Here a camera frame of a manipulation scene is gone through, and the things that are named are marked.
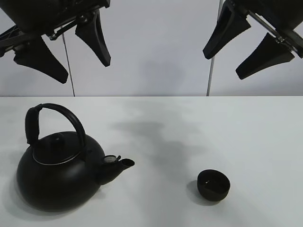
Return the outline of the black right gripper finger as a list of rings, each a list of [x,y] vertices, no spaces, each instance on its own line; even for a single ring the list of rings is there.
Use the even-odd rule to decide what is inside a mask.
[[[236,1],[225,1],[215,29],[203,49],[206,59],[213,58],[228,42],[251,28],[248,10]]]
[[[267,33],[254,52],[237,67],[236,73],[243,80],[266,68],[290,62],[293,58],[285,45]]]

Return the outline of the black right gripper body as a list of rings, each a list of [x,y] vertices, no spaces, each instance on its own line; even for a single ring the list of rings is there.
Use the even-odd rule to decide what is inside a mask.
[[[251,58],[293,58],[295,52],[303,57],[303,38],[294,29],[303,22],[301,0],[227,0],[232,18],[224,29],[224,43],[248,30],[251,16],[268,33],[251,54]]]

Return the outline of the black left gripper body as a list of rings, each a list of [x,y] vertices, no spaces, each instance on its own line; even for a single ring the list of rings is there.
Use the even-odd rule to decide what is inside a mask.
[[[43,35],[56,40],[84,15],[109,6],[108,0],[2,0],[0,8],[14,26],[0,35],[0,54]]]

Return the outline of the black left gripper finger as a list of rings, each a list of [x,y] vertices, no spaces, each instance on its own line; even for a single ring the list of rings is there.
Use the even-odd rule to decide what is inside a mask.
[[[15,46],[13,50],[16,64],[42,72],[62,84],[67,82],[67,70],[54,57],[41,37]]]
[[[83,16],[83,20],[76,26],[75,34],[95,53],[105,67],[110,65],[111,56],[104,40],[98,9]]]

